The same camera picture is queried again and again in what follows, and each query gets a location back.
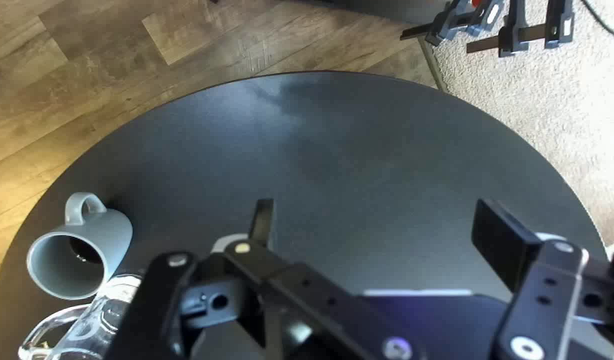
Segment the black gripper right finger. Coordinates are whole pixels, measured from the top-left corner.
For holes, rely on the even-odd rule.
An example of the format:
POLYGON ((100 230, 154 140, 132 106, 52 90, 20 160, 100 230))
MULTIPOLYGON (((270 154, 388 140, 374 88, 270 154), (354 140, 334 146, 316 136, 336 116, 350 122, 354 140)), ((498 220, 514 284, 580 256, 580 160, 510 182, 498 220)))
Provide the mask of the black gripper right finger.
POLYGON ((472 244, 510 292, 516 292, 542 240, 506 208, 478 200, 472 222, 472 244))

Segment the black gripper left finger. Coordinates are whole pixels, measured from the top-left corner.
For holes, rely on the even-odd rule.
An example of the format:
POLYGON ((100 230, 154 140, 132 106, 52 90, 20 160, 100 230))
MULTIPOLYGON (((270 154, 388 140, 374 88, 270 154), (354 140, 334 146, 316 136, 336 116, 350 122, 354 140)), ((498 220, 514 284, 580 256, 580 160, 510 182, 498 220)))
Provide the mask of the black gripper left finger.
POLYGON ((260 198, 254 208, 248 238, 262 246, 268 246, 272 240, 272 226, 274 226, 274 200, 260 198))

